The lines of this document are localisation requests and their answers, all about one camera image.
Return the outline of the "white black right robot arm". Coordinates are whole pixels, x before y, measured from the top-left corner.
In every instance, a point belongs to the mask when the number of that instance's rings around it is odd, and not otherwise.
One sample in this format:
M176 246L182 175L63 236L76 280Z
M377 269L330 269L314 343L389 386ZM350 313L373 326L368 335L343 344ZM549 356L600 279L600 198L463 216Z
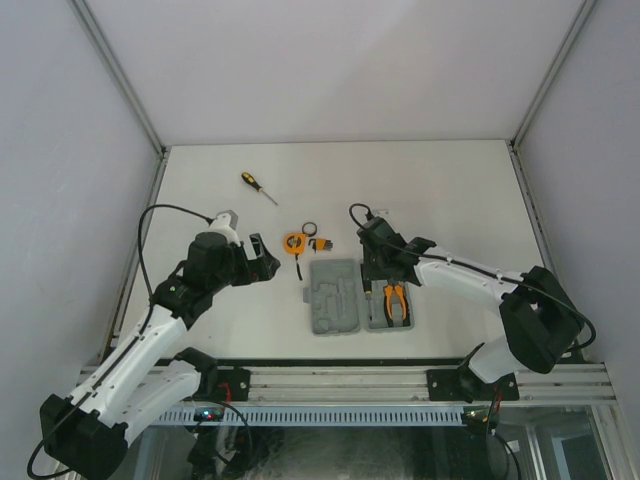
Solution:
M501 320L502 335L477 345L454 371L451 388L466 402L485 397L517 371L551 372L564 354L582 349L577 341L582 330L595 329L544 267L503 273L456 257L422 237L405 241L379 216L369 216L357 235L375 272L451 291Z

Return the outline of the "short yellow black screwdriver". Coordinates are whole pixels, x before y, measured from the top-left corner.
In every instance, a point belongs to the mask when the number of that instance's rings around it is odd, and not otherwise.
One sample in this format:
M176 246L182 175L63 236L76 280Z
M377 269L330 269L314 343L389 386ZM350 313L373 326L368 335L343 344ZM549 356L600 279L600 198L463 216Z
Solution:
M264 188L256 181L256 179L254 178L253 175L251 175L248 172L242 172L241 173L241 178L242 180L248 185L250 186L252 189L254 189L256 192L258 192L259 194L264 195L266 198L268 198L274 205L278 206L278 202L273 199L265 190Z

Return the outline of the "grey plastic tool case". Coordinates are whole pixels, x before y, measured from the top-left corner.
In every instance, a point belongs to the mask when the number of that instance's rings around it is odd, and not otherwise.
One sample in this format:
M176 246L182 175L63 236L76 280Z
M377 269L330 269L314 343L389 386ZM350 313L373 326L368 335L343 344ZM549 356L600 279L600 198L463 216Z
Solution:
M310 305L311 330L317 336L355 334L362 329L372 333L407 331L414 327L408 286L404 282L374 280L372 304L374 315L368 326L360 262L354 259L316 260L310 263L309 286L303 301ZM410 324L390 328L384 315L384 287L387 283L404 286L409 307Z

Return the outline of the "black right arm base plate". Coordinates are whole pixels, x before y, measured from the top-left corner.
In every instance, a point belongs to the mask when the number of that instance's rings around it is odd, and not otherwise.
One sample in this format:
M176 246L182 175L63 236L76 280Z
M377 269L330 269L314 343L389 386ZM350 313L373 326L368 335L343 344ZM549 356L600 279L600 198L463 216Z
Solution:
M490 384L471 380L464 385L457 369L429 369L426 371L426 385L429 400L434 402L491 401L496 395L506 401L520 399L514 374L508 374Z

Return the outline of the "orange black pliers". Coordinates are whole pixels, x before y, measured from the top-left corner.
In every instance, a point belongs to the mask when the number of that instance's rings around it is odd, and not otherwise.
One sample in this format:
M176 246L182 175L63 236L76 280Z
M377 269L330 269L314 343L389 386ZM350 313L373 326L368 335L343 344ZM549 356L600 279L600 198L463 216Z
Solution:
M389 282L384 287L384 315L387 325L405 327L410 324L409 307L404 286Z

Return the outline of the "long black yellow screwdriver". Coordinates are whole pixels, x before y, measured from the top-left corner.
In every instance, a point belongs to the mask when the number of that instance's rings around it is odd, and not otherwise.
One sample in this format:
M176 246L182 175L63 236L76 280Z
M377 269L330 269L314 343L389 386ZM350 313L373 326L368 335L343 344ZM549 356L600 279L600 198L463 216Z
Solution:
M371 281L369 279L364 278L362 280L362 284L363 284L363 291L364 291L365 303L366 303L367 315L368 315L367 325L370 326L373 320L373 315L374 315L374 307L372 304L372 297L371 297L371 293L372 293Z

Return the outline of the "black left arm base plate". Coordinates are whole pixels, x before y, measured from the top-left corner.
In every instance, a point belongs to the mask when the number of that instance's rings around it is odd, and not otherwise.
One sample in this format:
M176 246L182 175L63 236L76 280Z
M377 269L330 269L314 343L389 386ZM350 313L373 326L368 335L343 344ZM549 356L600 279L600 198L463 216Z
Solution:
M251 386L251 372L244 368L219 369L206 373L192 398L200 401L233 401L248 400Z

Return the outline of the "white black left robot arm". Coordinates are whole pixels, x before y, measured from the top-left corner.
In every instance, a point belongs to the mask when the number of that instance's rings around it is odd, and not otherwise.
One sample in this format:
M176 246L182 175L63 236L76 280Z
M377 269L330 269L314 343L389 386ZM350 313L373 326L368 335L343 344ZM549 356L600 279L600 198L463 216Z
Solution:
M271 280L280 267L260 234L255 258L219 231L199 233L186 259L153 292L140 322L100 367L66 397L50 395L40 408L45 451L86 479L107 479L139 434L178 401L206 400L219 387L216 360L188 347L162 376L144 379L156 362L213 305L226 287Z

